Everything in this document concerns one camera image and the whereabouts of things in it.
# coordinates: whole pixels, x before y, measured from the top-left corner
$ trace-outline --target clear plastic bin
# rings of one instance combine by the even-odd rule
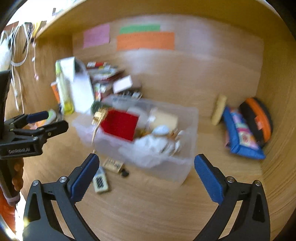
[[[169,103],[157,102],[149,99],[132,99],[126,97],[108,96],[104,99],[106,104],[116,109],[127,110],[130,106],[137,106],[150,112],[154,107],[178,116],[178,129],[184,130],[182,135],[182,148],[173,156],[157,154],[151,151],[135,150],[133,142],[128,142],[98,130],[94,145],[97,152],[113,159],[136,165],[142,170],[162,179],[183,183],[189,174],[195,157],[197,139],[198,110],[193,107],[183,107]],[[92,116],[82,114],[72,125],[76,128],[81,140],[88,146],[94,126],[91,125]]]

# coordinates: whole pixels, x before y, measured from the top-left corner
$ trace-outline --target wooden desk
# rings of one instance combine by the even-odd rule
[[[229,154],[224,147],[224,125],[213,126],[209,118],[200,118],[197,153],[240,182],[261,179],[260,163]],[[22,190],[26,197],[31,183],[54,182],[69,175],[92,152],[80,142],[73,127],[68,132],[48,140],[43,155],[25,158]],[[83,200],[76,204],[94,233],[104,240],[193,240],[214,213],[217,204],[211,202],[202,182],[192,169],[184,184],[151,177],[135,167],[127,166],[128,178],[107,172],[111,191],[98,195],[91,184]],[[62,215],[55,210],[65,234],[71,236]],[[228,234],[237,216],[237,205],[224,231]]]

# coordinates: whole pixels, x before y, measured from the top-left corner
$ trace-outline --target metal bolt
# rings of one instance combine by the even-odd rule
[[[256,186],[260,187],[262,185],[262,183],[258,180],[255,181]]]
[[[65,181],[67,181],[67,177],[61,177],[59,179],[60,183],[64,183]]]
[[[233,177],[227,177],[226,180],[229,183],[234,183],[234,181],[235,181],[235,179]]]
[[[37,186],[38,183],[39,183],[39,181],[38,181],[38,180],[35,180],[35,181],[32,183],[32,185],[33,185],[33,186]]]

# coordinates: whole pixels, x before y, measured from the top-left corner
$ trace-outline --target orange tag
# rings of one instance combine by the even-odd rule
[[[117,51],[131,49],[175,49],[173,32],[141,32],[117,36]]]
[[[263,126],[262,126],[262,123],[259,120],[259,117],[258,116],[255,117],[255,122],[256,122],[256,125],[257,125],[258,130],[262,130]]]

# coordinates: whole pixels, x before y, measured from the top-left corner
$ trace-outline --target white plastic bag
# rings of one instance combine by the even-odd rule
[[[0,38],[0,71],[8,70],[11,62],[11,52],[8,47],[8,35],[3,31]]]

